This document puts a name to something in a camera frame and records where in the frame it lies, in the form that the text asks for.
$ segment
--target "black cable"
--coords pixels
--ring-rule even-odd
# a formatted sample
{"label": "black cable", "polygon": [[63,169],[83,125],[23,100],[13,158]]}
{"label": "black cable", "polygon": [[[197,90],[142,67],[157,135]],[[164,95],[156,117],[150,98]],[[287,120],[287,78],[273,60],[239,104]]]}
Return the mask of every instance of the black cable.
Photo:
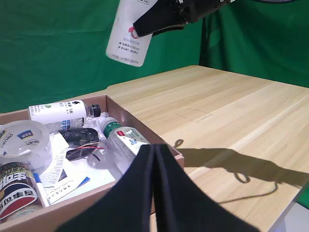
{"label": "black cable", "polygon": [[290,3],[296,0],[252,0],[252,1],[257,1],[257,2],[262,2],[262,3]]}

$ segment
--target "canned drink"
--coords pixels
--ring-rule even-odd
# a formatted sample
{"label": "canned drink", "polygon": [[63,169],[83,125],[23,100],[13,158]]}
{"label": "canned drink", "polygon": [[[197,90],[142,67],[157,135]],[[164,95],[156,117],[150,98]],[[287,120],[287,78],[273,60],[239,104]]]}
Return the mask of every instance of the canned drink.
{"label": "canned drink", "polygon": [[0,221],[19,218],[42,209],[37,185],[27,164],[12,162],[0,167]]}

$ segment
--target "blue pen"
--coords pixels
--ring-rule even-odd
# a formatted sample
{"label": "blue pen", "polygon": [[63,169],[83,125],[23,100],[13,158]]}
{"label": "blue pen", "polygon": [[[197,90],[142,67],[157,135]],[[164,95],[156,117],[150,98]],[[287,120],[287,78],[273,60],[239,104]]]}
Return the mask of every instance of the blue pen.
{"label": "blue pen", "polygon": [[50,206],[50,203],[48,202],[47,196],[46,196],[46,192],[44,190],[43,184],[41,182],[40,176],[37,173],[33,173],[33,177],[35,179],[35,182],[37,183],[38,186],[38,192],[41,196],[41,199],[43,201],[43,205],[44,207],[48,207]]}

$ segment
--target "white plastic bottle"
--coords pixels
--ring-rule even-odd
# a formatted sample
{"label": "white plastic bottle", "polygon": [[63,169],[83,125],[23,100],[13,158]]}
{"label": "white plastic bottle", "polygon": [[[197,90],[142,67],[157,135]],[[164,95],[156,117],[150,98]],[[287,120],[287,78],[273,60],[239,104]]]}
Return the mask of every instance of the white plastic bottle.
{"label": "white plastic bottle", "polygon": [[88,118],[100,115],[99,105],[87,106],[83,101],[75,100],[33,105],[28,108],[29,119],[45,124],[50,133],[82,127]]}
{"label": "white plastic bottle", "polygon": [[101,124],[101,130],[107,141],[114,145],[116,166],[124,174],[138,154],[140,146],[149,142],[135,128],[123,127],[113,117],[106,118]]}
{"label": "white plastic bottle", "polygon": [[143,65],[152,35],[138,38],[133,23],[156,2],[157,0],[120,0],[106,49],[109,58],[137,67]]}

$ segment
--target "black bottle cap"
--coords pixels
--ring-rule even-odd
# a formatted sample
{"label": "black bottle cap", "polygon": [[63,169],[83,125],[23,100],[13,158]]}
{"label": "black bottle cap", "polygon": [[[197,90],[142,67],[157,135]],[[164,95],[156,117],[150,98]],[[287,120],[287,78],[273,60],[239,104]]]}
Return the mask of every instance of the black bottle cap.
{"label": "black bottle cap", "polygon": [[98,104],[91,105],[93,109],[93,117],[100,117],[101,116],[101,107]]}

